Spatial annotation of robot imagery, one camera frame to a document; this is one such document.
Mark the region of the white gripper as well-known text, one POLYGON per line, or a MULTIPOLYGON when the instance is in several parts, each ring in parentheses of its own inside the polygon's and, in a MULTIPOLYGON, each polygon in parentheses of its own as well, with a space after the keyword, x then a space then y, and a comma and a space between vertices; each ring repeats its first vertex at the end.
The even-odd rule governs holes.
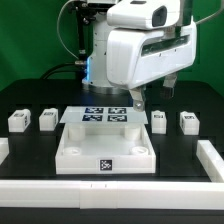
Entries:
POLYGON ((194 22, 182 27, 177 37, 165 39, 164 35, 163 30, 128 29, 114 29, 109 34, 107 79, 113 86, 131 89, 136 111, 145 110, 144 88, 139 86, 167 75, 161 96, 171 99, 177 82, 174 72, 191 66, 195 60, 197 30, 194 22))

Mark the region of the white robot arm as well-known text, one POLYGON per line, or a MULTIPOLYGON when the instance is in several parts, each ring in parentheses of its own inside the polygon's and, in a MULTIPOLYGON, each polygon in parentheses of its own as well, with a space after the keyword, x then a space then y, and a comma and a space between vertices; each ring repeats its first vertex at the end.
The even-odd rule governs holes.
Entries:
POLYGON ((145 107, 145 85, 162 78, 173 96, 177 72, 196 56, 197 26, 224 12, 193 19, 193 0, 70 0, 78 25, 93 26, 93 51, 80 51, 83 85, 99 92, 127 90, 133 107, 145 107))

